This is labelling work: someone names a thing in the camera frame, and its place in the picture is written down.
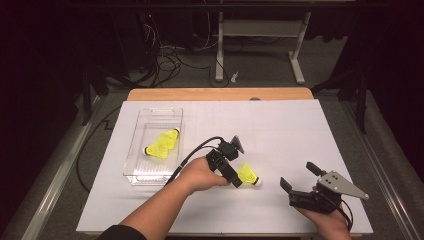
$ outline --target wooden table edge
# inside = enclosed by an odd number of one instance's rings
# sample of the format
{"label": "wooden table edge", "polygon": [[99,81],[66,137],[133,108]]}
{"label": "wooden table edge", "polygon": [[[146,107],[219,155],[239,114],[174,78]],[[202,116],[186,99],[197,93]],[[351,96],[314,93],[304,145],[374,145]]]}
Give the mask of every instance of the wooden table edge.
{"label": "wooden table edge", "polygon": [[127,101],[242,101],[314,99],[306,87],[277,88],[139,88]]}

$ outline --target person's right hand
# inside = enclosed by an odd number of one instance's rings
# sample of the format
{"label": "person's right hand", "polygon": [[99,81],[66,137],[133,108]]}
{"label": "person's right hand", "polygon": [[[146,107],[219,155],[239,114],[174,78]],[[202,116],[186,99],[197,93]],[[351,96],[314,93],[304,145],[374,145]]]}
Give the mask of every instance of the person's right hand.
{"label": "person's right hand", "polygon": [[346,219],[339,211],[334,210],[330,214],[323,214],[303,208],[296,208],[296,210],[315,224],[318,232],[324,239],[352,239],[347,229]]}

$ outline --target human hand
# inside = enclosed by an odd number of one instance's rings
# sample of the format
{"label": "human hand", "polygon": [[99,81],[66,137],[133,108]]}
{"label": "human hand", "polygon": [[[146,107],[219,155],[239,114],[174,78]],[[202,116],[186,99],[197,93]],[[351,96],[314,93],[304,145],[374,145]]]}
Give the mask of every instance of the human hand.
{"label": "human hand", "polygon": [[334,210],[330,214],[323,214],[303,208],[296,208],[296,210],[315,224],[318,232],[324,239],[351,239],[347,229],[346,219],[339,211]]}
{"label": "human hand", "polygon": [[229,185],[227,179],[216,175],[209,169],[205,157],[196,158],[188,163],[174,182],[183,183],[191,193],[207,190],[214,186]]}

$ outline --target person's left hand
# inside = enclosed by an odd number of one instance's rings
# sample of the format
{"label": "person's left hand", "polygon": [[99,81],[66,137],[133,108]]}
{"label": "person's left hand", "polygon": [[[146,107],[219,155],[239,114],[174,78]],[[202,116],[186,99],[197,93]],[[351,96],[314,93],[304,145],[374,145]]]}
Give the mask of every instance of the person's left hand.
{"label": "person's left hand", "polygon": [[229,185],[227,179],[216,175],[209,169],[205,157],[196,158],[188,163],[175,181],[185,184],[191,193],[207,190],[214,186]]}

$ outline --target forearm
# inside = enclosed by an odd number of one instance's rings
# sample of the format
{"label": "forearm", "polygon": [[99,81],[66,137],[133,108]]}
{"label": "forearm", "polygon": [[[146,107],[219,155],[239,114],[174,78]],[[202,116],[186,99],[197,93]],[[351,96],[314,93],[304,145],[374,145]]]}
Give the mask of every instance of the forearm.
{"label": "forearm", "polygon": [[184,201],[192,194],[176,179],[132,212],[120,224],[141,232],[147,239],[165,239]]}

